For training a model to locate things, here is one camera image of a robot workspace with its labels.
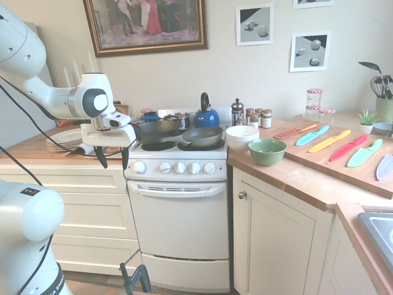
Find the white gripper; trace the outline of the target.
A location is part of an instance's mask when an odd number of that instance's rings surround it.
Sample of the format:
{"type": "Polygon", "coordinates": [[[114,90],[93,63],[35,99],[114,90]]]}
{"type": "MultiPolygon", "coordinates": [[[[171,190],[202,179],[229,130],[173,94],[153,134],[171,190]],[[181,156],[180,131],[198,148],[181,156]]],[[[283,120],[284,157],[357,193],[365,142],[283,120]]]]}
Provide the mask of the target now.
{"type": "Polygon", "coordinates": [[[95,154],[104,169],[108,167],[102,147],[121,148],[122,167],[126,170],[128,165],[128,146],[136,139],[131,125],[112,128],[109,131],[99,131],[92,124],[81,124],[82,140],[88,146],[94,146],[95,154]]]}

